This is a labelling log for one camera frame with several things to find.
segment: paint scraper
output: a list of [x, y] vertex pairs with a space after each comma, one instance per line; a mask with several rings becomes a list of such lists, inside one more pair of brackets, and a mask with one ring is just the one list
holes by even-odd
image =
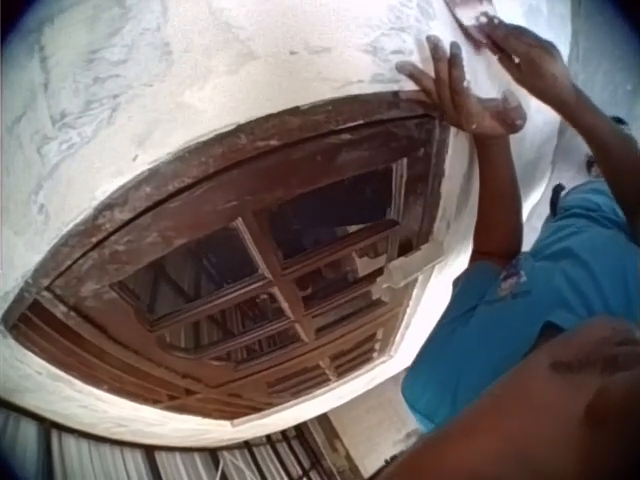
[[489, 45], [489, 40], [478, 28], [478, 17], [481, 13], [497, 15], [492, 0], [445, 0], [449, 10], [465, 36], [476, 48]]

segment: shirt logo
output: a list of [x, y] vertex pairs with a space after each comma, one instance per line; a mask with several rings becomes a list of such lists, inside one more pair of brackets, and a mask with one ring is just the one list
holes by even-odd
[[518, 285], [527, 281], [527, 275], [520, 267], [520, 260], [514, 260], [500, 275], [500, 283], [498, 284], [498, 296], [500, 298], [507, 297], [513, 293]]

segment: finger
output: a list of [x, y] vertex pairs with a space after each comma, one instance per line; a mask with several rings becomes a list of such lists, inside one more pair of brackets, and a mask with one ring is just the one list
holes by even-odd
[[508, 53], [498, 54], [496, 56], [498, 63], [504, 68], [509, 75], [514, 78], [520, 73], [520, 59]]
[[485, 13], [480, 15], [477, 21], [478, 30], [490, 40], [493, 48], [511, 56], [522, 56], [530, 48], [545, 42], [528, 28], [503, 22], [495, 15]]
[[415, 63], [407, 61], [398, 62], [396, 70], [415, 83], [430, 103], [437, 103], [436, 86], [431, 75]]
[[[479, 111], [482, 107], [479, 100], [467, 87], [462, 48], [457, 42], [452, 42], [449, 49], [449, 90], [457, 118], [465, 123], [470, 119], [479, 117]], [[464, 125], [464, 127], [468, 127], [471, 130], [474, 129], [474, 125]]]
[[434, 104], [434, 101], [429, 98], [428, 95], [425, 95], [422, 90], [402, 90], [398, 92], [398, 96], [402, 100], [407, 100], [409, 102]]
[[517, 133], [527, 123], [527, 111], [511, 90], [505, 91], [499, 99], [483, 98], [479, 103], [506, 132]]
[[604, 375], [615, 375], [640, 369], [640, 348], [620, 347], [603, 356], [600, 371]]
[[640, 368], [613, 376], [593, 395], [584, 418], [591, 428], [637, 435], [640, 428]]
[[435, 35], [429, 35], [427, 37], [427, 45], [429, 46], [431, 59], [433, 60], [434, 83], [438, 105], [445, 117], [453, 118], [455, 110], [449, 89], [449, 56], [447, 55], [447, 50], [442, 40]]

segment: hand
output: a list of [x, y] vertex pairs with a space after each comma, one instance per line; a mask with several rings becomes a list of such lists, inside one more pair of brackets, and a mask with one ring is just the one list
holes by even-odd
[[485, 442], [490, 429], [511, 445], [505, 458], [535, 465], [536, 478], [627, 478], [616, 470], [637, 459], [638, 333], [626, 320], [590, 320], [538, 346], [463, 415], [482, 422]]
[[575, 86], [558, 48], [531, 30], [482, 14], [478, 29], [513, 79], [551, 107], [571, 99]]
[[506, 92], [502, 98], [480, 98], [471, 93], [458, 43], [451, 44], [449, 55], [438, 37], [428, 36], [427, 44], [435, 78], [413, 62], [396, 66], [418, 86], [419, 100], [436, 105], [449, 124], [475, 136], [505, 136], [524, 128], [527, 114], [513, 92]]

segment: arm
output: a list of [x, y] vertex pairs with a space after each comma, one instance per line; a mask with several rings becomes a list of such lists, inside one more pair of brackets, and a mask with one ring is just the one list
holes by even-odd
[[511, 77], [554, 108], [585, 139], [640, 240], [640, 156], [635, 139], [616, 126], [571, 79], [557, 47], [531, 30], [484, 16], [478, 27]]
[[471, 263], [509, 265], [522, 250], [522, 199], [509, 137], [474, 137], [480, 194]]
[[635, 139], [577, 86], [551, 105], [584, 138], [613, 196], [640, 241], [640, 155]]

